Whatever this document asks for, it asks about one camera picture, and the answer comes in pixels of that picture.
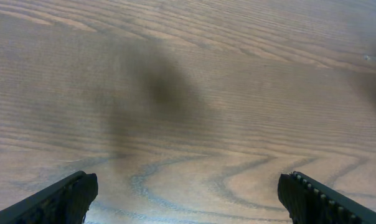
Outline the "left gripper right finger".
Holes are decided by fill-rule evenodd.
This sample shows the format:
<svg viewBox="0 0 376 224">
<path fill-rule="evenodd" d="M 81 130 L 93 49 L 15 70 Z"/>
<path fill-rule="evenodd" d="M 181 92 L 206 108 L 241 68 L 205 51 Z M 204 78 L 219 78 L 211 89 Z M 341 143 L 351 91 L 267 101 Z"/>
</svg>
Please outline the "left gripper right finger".
<svg viewBox="0 0 376 224">
<path fill-rule="evenodd" d="M 281 174 L 278 199 L 293 224 L 376 224 L 376 212 L 309 176 Z"/>
</svg>

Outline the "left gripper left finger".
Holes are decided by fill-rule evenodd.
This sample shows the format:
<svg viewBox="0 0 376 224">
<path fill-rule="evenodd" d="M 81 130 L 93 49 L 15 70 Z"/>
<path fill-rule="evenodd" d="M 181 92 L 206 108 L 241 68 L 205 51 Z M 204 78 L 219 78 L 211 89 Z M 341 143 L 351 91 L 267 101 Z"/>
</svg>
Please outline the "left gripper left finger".
<svg viewBox="0 0 376 224">
<path fill-rule="evenodd" d="M 0 224 L 82 224 L 98 195 L 95 173 L 78 171 L 0 211 Z"/>
</svg>

